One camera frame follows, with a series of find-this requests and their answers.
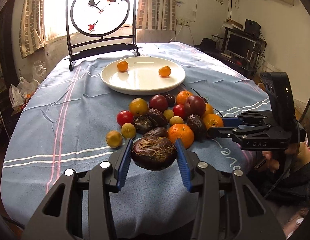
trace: robotic arm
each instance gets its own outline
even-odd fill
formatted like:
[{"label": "robotic arm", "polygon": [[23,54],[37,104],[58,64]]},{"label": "robotic arm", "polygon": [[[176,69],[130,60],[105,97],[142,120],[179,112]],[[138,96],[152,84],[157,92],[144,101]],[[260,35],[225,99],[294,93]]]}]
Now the robotic arm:
[{"label": "robotic arm", "polygon": [[[276,150],[279,155],[290,143],[305,140],[305,130],[296,122],[291,88],[286,73],[262,73],[272,111],[242,112],[224,118],[225,127],[211,128],[208,137],[231,138],[243,150]],[[240,129],[239,125],[250,126]],[[53,185],[27,224],[22,240],[82,240],[82,195],[88,190],[90,240],[117,239],[109,192],[118,193],[125,184],[133,141],[90,171],[67,169]],[[218,240],[219,191],[226,203],[225,239],[284,240],[277,219],[254,185],[240,170],[232,174],[201,162],[196,153],[175,142],[177,162],[184,186],[199,192],[191,239]]]}]

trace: white plate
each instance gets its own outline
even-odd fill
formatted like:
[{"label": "white plate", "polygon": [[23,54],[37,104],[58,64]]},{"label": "white plate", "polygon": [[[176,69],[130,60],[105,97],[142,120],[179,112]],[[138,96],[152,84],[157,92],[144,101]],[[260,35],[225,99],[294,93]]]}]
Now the white plate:
[{"label": "white plate", "polygon": [[[128,69],[120,72],[117,63],[125,60]],[[129,57],[108,64],[101,72],[102,81],[111,89],[128,95],[155,95],[168,92],[185,79],[183,68],[176,63],[158,57]],[[171,74],[161,77],[159,68],[169,66]]]}]

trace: curtain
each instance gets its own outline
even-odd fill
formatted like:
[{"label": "curtain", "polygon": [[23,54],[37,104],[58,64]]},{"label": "curtain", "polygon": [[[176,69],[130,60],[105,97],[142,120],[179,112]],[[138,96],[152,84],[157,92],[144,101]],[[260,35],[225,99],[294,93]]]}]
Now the curtain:
[{"label": "curtain", "polygon": [[44,47],[43,1],[24,1],[19,29],[19,47],[22,58]]},{"label": "curtain", "polygon": [[175,0],[139,0],[136,28],[175,30]]}]

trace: silver screw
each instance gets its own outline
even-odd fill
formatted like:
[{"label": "silver screw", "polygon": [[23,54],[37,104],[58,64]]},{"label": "silver screw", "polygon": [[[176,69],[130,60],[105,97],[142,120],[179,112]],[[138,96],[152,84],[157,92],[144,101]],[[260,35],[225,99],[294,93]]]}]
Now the silver screw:
[{"label": "silver screw", "polygon": [[108,168],[110,165],[111,165],[111,164],[110,164],[109,162],[102,162],[102,163],[100,164],[100,167],[105,169],[105,168]]},{"label": "silver screw", "polygon": [[241,170],[235,170],[235,171],[234,171],[234,174],[235,174],[236,176],[240,177],[240,176],[243,176],[244,173],[243,173]]},{"label": "silver screw", "polygon": [[199,162],[197,165],[199,168],[202,168],[202,169],[205,169],[208,167],[208,164],[206,162]]},{"label": "silver screw", "polygon": [[67,170],[65,170],[64,173],[65,173],[66,176],[71,176],[71,175],[73,175],[74,170],[73,169],[67,169]]}]

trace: blue tablecloth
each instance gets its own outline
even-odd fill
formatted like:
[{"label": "blue tablecloth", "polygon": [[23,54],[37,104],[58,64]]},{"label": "blue tablecloth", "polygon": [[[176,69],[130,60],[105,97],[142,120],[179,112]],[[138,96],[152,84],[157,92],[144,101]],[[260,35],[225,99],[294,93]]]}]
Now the blue tablecloth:
[{"label": "blue tablecloth", "polygon": [[[141,55],[161,57],[181,65],[185,86],[194,88],[226,117],[241,111],[270,110],[268,95],[220,61],[179,42],[139,44]],[[41,83],[23,110],[9,143],[1,181],[1,196],[11,218],[26,224],[48,189],[68,168],[77,172],[107,160],[110,130],[119,130],[116,114],[136,96],[109,89],[100,78],[103,67],[133,52],[97,55],[76,62],[61,60]],[[185,90],[180,86],[172,94]],[[231,139],[195,142],[191,151],[221,171],[247,172],[254,152],[243,152]],[[87,215],[84,195],[83,215]],[[197,195],[183,187],[177,162],[163,171],[148,171],[131,162],[125,187],[111,194],[118,237],[162,234],[194,219]],[[84,232],[87,219],[83,220]]]}]

